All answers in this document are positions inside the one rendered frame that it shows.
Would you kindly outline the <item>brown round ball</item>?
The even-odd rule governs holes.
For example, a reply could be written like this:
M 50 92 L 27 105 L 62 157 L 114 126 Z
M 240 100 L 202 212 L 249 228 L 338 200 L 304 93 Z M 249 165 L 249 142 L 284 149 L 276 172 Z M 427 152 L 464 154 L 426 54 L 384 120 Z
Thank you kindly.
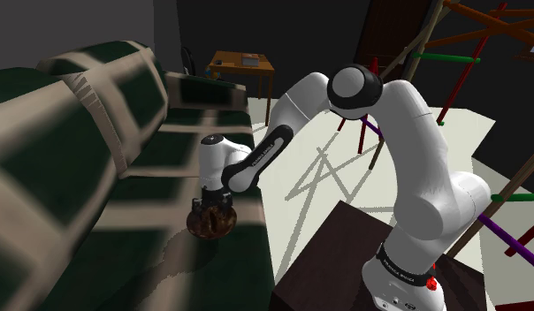
M 237 222 L 237 214 L 233 208 L 226 212 L 220 207 L 209 207 L 200 215 L 189 213 L 187 229 L 200 239 L 220 239 L 230 233 Z

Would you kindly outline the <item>wooden side table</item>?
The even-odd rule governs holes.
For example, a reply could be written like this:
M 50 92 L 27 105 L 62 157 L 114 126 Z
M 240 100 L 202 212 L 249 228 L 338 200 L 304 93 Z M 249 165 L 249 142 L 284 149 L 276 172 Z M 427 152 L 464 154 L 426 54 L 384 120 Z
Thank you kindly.
M 275 69 L 265 55 L 218 50 L 208 67 L 212 72 L 258 76 L 258 97 L 262 93 L 262 77 L 267 77 L 269 82 L 264 124 L 269 124 Z

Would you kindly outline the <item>green and beige checked sofa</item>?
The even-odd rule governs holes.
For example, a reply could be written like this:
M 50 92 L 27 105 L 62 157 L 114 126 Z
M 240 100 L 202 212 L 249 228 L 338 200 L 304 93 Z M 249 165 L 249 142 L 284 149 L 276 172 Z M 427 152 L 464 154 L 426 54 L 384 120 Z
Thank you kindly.
M 254 147 L 246 89 L 140 42 L 0 70 L 0 311 L 268 311 L 260 190 L 223 238 L 187 229 L 213 133 Z

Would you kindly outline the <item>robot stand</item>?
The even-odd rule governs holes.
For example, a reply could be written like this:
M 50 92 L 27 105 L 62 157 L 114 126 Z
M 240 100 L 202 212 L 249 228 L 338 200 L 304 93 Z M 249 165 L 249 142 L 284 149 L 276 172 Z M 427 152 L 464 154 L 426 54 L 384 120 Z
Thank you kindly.
M 339 201 L 275 286 L 269 311 L 379 311 L 361 272 L 390 231 Z M 487 311 L 482 273 L 445 254 L 436 271 L 447 311 Z

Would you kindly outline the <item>dark wooden door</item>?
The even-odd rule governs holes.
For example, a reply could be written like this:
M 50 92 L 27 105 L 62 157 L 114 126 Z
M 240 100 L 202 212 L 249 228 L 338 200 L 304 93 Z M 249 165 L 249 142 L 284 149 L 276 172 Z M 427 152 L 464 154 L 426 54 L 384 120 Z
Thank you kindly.
M 370 0 L 354 63 L 369 68 L 378 60 L 378 73 L 419 34 L 434 0 Z

